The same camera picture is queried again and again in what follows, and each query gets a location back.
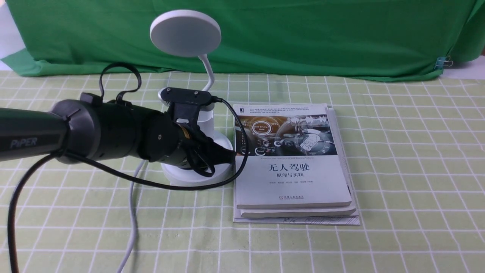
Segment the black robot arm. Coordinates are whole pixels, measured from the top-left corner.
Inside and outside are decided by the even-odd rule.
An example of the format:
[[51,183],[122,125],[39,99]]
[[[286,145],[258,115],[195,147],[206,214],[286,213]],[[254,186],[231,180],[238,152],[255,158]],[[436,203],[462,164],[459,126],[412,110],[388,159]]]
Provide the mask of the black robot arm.
[[102,102],[83,93],[61,100],[49,112],[2,108],[1,161],[59,153],[59,161],[76,164],[67,154],[93,161],[136,157],[204,175],[216,165],[234,164],[236,153],[200,129],[176,123],[170,114],[129,102]]

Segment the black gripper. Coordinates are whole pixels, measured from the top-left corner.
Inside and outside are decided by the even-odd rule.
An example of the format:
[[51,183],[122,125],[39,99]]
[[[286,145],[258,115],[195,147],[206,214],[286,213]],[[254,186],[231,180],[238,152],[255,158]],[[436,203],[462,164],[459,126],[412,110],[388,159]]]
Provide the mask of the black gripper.
[[237,153],[211,143],[211,162],[198,152],[195,138],[184,126],[159,113],[146,121],[146,159],[161,162],[199,175],[214,175],[214,164],[235,164]]

